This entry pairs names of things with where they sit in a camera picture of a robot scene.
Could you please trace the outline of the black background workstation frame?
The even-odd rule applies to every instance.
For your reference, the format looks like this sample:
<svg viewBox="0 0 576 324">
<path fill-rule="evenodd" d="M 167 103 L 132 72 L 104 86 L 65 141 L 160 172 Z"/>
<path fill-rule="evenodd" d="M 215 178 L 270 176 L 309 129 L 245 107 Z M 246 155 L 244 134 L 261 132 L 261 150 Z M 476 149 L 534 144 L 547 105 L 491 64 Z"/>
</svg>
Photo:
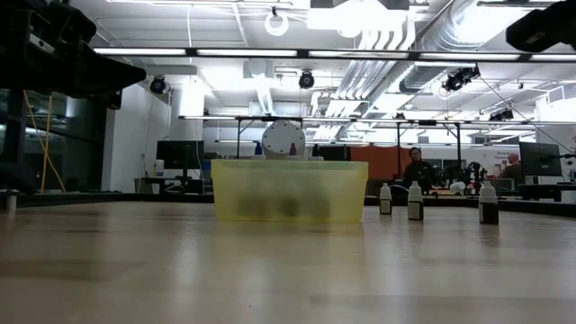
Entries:
<svg viewBox="0 0 576 324">
<path fill-rule="evenodd" d="M 218 143 L 233 143 L 239 147 L 243 143 L 264 141 L 264 132 L 260 130 L 257 135 L 245 136 L 243 133 L 251 129 L 256 122 L 270 129 L 275 122 L 288 123 L 302 132 L 301 141 L 307 145 L 393 145 L 404 144 L 401 137 L 406 131 L 412 129 L 434 129 L 442 127 L 448 134 L 455 138 L 453 145 L 458 151 L 462 149 L 462 125 L 461 121 L 440 120 L 402 120 L 402 119 L 358 119 L 358 118 L 320 118 L 320 117 L 295 117 L 295 116 L 252 116 L 252 115 L 205 115 L 185 116 L 186 121 L 201 122 L 235 122 L 236 133 L 232 138 L 223 138 L 217 134 L 214 140 Z M 377 128 L 393 129 L 396 131 L 394 140 L 382 137 L 369 139 L 368 134 Z"/>
</svg>

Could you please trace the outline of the dark office desk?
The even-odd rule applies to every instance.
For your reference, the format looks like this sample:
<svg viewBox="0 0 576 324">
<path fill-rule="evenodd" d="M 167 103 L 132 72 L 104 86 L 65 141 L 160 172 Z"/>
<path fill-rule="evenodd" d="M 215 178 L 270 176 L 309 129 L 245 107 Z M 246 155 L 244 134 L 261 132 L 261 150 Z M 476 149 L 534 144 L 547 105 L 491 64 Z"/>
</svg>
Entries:
<svg viewBox="0 0 576 324">
<path fill-rule="evenodd" d="M 136 194 L 205 194 L 204 182 L 190 177 L 142 177 L 134 180 Z"/>
</svg>

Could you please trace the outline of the overhead LED light bar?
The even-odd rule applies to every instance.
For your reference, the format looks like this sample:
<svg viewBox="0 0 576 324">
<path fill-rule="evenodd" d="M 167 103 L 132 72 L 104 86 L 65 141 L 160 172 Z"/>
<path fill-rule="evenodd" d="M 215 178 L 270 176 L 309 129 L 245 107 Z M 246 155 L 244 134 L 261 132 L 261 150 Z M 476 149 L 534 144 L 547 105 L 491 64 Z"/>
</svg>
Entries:
<svg viewBox="0 0 576 324">
<path fill-rule="evenodd" d="M 359 49 L 250 49 L 250 48 L 96 48 L 109 57 L 211 58 L 211 59 L 335 59 L 482 63 L 565 63 L 576 64 L 576 54 L 478 51 L 415 51 Z"/>
</svg>

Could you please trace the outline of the yellow translucent plastic tray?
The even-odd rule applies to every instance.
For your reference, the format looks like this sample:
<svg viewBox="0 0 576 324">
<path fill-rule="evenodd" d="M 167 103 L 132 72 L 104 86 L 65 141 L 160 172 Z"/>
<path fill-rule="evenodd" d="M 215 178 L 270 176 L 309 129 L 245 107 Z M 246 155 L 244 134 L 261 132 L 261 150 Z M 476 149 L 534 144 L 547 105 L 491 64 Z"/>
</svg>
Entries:
<svg viewBox="0 0 576 324">
<path fill-rule="evenodd" d="M 223 221 L 357 222 L 368 164 L 217 159 L 211 179 L 215 215 Z"/>
</svg>

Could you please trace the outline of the white perforated metal can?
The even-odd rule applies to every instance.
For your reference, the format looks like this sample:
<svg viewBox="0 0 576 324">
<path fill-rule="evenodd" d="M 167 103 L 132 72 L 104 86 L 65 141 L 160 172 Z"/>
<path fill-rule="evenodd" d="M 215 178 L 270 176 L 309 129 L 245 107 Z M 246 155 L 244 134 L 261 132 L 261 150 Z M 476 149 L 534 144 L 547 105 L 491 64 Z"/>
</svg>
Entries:
<svg viewBox="0 0 576 324">
<path fill-rule="evenodd" d="M 289 150 L 294 143 L 297 153 L 303 159 L 305 133 L 302 127 L 292 121 L 274 121 L 263 133 L 261 145 L 266 159 L 289 159 Z"/>
</svg>

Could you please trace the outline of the black desk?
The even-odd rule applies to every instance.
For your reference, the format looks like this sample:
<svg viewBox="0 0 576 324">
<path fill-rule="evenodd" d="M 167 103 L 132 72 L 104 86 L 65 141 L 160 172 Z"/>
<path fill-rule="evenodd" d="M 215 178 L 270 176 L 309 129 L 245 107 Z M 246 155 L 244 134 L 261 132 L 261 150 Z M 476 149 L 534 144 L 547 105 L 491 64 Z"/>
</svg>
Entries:
<svg viewBox="0 0 576 324">
<path fill-rule="evenodd" d="M 559 203 L 563 192 L 576 191 L 576 184 L 522 184 L 517 190 L 523 200 L 553 199 Z"/>
</svg>

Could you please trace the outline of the orange partition wall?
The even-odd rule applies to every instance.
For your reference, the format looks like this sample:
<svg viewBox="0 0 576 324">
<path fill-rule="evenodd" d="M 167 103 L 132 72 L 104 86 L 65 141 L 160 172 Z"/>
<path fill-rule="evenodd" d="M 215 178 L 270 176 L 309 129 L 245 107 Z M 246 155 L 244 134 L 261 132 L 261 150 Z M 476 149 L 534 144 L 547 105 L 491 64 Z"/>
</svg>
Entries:
<svg viewBox="0 0 576 324">
<path fill-rule="evenodd" d="M 352 147 L 351 160 L 368 163 L 368 179 L 392 180 L 402 177 L 411 162 L 408 148 L 394 147 Z"/>
</svg>

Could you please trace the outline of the small white-capped food colouring bottle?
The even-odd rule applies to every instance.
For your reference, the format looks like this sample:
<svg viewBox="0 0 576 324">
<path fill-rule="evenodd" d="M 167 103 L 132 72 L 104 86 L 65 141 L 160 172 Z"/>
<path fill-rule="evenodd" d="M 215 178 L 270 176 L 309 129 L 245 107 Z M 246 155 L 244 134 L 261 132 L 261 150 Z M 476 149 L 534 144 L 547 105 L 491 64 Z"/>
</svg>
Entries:
<svg viewBox="0 0 576 324">
<path fill-rule="evenodd" d="M 491 182 L 483 182 L 478 199 L 479 222 L 498 225 L 500 223 L 498 197 Z"/>
<path fill-rule="evenodd" d="M 392 214 L 392 192 L 387 183 L 383 183 L 380 190 L 379 211 L 381 215 Z"/>
<path fill-rule="evenodd" d="M 408 219 L 412 221 L 422 221 L 424 219 L 423 196 L 417 181 L 413 181 L 409 187 L 407 215 Z"/>
</svg>

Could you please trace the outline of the person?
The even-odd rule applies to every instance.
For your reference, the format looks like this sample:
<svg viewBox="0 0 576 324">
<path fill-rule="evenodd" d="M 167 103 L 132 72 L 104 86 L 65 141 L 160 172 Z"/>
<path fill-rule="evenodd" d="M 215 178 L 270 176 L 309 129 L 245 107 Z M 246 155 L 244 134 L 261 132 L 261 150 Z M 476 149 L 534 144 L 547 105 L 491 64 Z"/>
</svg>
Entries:
<svg viewBox="0 0 576 324">
<path fill-rule="evenodd" d="M 409 150 L 410 163 L 406 166 L 403 174 L 404 181 L 411 184 L 417 181 L 418 185 L 424 190 L 429 191 L 437 182 L 436 173 L 433 167 L 422 159 L 419 148 Z"/>
<path fill-rule="evenodd" d="M 501 173 L 501 177 L 513 179 L 516 184 L 520 184 L 525 181 L 518 153 L 510 153 L 508 155 L 508 165 Z"/>
</svg>

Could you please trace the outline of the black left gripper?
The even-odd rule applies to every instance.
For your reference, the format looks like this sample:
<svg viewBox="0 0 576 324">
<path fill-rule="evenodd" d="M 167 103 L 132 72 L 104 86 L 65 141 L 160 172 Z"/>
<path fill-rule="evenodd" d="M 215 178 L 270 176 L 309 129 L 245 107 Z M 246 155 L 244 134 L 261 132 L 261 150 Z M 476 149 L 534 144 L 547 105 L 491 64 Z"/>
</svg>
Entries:
<svg viewBox="0 0 576 324">
<path fill-rule="evenodd" d="M 0 88 L 101 95 L 122 108 L 125 87 L 147 73 L 92 50 L 95 24 L 68 0 L 0 0 Z"/>
</svg>

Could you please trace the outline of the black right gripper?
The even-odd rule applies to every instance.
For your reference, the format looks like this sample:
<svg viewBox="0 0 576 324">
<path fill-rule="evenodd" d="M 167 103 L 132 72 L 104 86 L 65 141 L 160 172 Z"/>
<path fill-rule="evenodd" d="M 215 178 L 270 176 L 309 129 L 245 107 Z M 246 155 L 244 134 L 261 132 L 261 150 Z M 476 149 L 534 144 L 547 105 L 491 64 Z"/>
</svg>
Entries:
<svg viewBox="0 0 576 324">
<path fill-rule="evenodd" d="M 524 52 L 543 52 L 559 43 L 576 50 L 576 0 L 529 12 L 506 29 L 506 42 Z"/>
</svg>

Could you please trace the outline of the black computer monitor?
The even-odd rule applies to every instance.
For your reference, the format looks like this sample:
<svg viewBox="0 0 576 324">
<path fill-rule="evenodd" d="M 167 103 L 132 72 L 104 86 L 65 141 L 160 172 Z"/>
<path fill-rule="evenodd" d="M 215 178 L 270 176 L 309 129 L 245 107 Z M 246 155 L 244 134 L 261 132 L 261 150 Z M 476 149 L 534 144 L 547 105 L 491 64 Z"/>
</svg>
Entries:
<svg viewBox="0 0 576 324">
<path fill-rule="evenodd" d="M 203 177 L 202 140 L 160 140 L 157 143 L 156 158 L 164 161 L 167 178 L 188 176 Z"/>
<path fill-rule="evenodd" d="M 561 176 L 560 150 L 555 144 L 519 143 L 520 162 L 524 176 Z"/>
</svg>

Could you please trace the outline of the blue storage bin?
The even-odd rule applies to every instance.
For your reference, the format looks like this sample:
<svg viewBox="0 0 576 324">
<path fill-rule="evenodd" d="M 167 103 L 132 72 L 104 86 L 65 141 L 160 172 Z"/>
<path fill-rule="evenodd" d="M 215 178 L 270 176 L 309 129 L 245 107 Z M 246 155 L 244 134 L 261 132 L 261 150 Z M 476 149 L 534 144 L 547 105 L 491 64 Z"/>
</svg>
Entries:
<svg viewBox="0 0 576 324">
<path fill-rule="evenodd" d="M 205 194 L 213 194 L 212 184 L 212 162 L 205 160 L 202 162 L 202 178 Z"/>
</svg>

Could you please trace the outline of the small white post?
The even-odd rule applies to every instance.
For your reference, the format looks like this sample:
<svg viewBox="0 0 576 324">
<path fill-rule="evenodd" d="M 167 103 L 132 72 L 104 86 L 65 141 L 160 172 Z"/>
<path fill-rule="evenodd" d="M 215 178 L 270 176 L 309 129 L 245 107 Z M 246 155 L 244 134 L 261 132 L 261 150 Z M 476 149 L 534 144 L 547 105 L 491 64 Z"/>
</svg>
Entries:
<svg viewBox="0 0 576 324">
<path fill-rule="evenodd" d="M 19 192 L 14 190 L 9 190 L 5 193 L 5 205 L 4 210 L 7 215 L 14 215 L 17 207 L 17 198 Z"/>
</svg>

